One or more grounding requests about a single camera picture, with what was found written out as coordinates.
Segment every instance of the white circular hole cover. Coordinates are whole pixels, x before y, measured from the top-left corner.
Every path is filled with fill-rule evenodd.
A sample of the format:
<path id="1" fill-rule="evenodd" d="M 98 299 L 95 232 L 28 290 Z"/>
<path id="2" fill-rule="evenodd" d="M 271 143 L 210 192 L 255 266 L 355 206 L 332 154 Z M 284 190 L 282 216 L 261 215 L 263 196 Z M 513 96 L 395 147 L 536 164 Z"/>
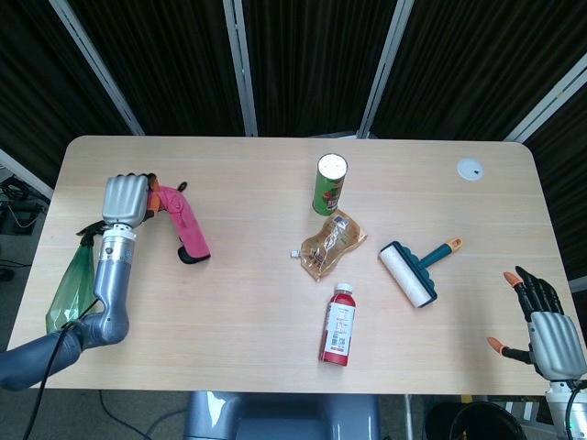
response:
<path id="1" fill-rule="evenodd" d="M 459 160 L 457 171 L 460 177 L 467 181 L 477 181 L 483 177 L 483 166 L 478 160 L 472 158 Z"/>

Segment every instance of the teal handle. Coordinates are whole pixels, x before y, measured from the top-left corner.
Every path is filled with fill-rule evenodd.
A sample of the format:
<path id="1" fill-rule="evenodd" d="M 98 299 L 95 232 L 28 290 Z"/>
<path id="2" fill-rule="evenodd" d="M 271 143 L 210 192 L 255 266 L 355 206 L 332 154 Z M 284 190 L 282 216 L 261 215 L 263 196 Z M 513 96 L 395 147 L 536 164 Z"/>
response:
<path id="1" fill-rule="evenodd" d="M 446 243 L 444 245 L 440 245 L 424 258 L 420 260 L 420 267 L 427 268 L 428 266 L 432 266 L 437 261 L 443 259 L 447 255 L 452 253 L 452 249 Z"/>

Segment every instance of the black trash bin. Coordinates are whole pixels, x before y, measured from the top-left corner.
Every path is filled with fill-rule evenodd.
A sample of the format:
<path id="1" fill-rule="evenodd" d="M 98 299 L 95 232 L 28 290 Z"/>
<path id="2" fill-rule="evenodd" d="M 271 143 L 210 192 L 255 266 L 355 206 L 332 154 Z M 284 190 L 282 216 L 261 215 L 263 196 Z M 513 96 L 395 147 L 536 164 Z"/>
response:
<path id="1" fill-rule="evenodd" d="M 425 428 L 427 440 L 526 440 L 514 416 L 487 401 L 440 403 L 428 413 Z"/>

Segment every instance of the lint roller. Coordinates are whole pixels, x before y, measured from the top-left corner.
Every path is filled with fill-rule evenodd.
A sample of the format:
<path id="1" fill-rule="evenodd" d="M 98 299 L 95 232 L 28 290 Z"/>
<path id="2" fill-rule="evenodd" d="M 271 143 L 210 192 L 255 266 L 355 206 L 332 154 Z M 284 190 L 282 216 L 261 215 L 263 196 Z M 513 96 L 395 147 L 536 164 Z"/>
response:
<path id="1" fill-rule="evenodd" d="M 456 237 L 419 259 L 398 241 L 393 241 L 379 253 L 379 258 L 392 273 L 414 307 L 424 307 L 437 297 L 434 282 L 426 270 L 428 266 L 460 249 L 462 238 Z"/>

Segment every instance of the white roller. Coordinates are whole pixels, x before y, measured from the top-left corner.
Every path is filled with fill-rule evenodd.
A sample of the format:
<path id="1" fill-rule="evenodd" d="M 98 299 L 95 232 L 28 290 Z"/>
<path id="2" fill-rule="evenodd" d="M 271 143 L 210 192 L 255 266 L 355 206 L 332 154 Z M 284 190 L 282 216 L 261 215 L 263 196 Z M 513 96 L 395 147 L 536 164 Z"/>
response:
<path id="1" fill-rule="evenodd" d="M 391 272 L 414 307 L 422 307 L 432 300 L 430 294 L 422 286 L 420 280 L 412 272 L 395 247 L 389 246 L 384 249 L 380 252 L 379 258 Z"/>

